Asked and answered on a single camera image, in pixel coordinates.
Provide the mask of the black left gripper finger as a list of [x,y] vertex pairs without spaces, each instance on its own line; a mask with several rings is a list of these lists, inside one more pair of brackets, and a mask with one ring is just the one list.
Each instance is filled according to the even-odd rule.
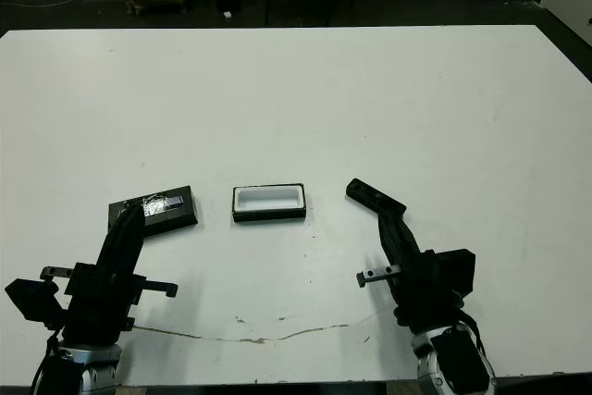
[[141,205],[127,208],[117,219],[117,272],[132,274],[143,246],[145,216]]
[[116,223],[107,233],[102,250],[99,254],[99,266],[113,272],[117,272],[117,230],[115,229],[115,226]]

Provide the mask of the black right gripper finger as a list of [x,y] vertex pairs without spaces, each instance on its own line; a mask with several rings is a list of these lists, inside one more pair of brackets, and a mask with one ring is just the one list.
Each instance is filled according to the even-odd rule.
[[393,259],[402,271],[407,271],[420,254],[419,247],[401,216],[392,214],[390,225]]
[[401,250],[402,220],[395,214],[378,215],[378,231],[380,243],[391,265],[403,267],[404,254]]

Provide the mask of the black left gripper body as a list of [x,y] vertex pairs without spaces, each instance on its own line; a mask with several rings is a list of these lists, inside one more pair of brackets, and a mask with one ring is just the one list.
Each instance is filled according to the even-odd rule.
[[179,286],[150,281],[131,267],[107,267],[77,263],[72,268],[47,266],[41,279],[66,278],[65,293],[71,297],[62,329],[66,345],[113,345],[134,319],[130,307],[139,303],[145,290],[160,291],[174,298]]

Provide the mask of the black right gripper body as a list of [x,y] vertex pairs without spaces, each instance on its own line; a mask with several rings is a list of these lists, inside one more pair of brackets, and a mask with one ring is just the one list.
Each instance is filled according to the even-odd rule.
[[385,280],[395,302],[397,323],[413,333],[454,326],[462,319],[462,251],[426,251],[416,256],[407,271],[389,264],[365,269],[356,274],[356,280],[361,288]]

